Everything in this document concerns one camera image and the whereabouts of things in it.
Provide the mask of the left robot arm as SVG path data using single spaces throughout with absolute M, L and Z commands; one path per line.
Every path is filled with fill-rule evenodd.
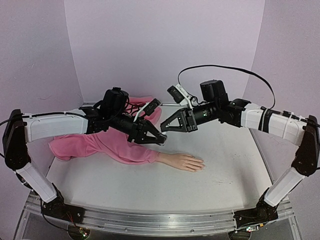
M 68 213 L 64 198 L 32 161 L 28 143 L 51 138 L 35 149 L 42 162 L 47 157 L 68 161 L 105 153 L 128 165 L 168 163 L 169 155 L 147 148 L 148 144 L 162 145 L 167 139 L 155 127 L 162 113 L 160 105 L 158 99 L 130 97 L 114 87 L 95 104 L 73 110 L 32 114 L 15 109 L 5 121 L 2 156 L 21 183 L 61 219 Z

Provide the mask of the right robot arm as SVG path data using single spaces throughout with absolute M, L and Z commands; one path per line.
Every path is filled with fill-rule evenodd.
M 229 100 L 221 80 L 205 81 L 200 89 L 204 102 L 193 105 L 193 97 L 180 84 L 168 88 L 182 108 L 161 123 L 161 131 L 190 133 L 214 120 L 249 129 L 267 166 L 277 176 L 262 203 L 277 206 L 303 179 L 318 170 L 320 135 L 316 117 L 273 110 L 241 98 Z

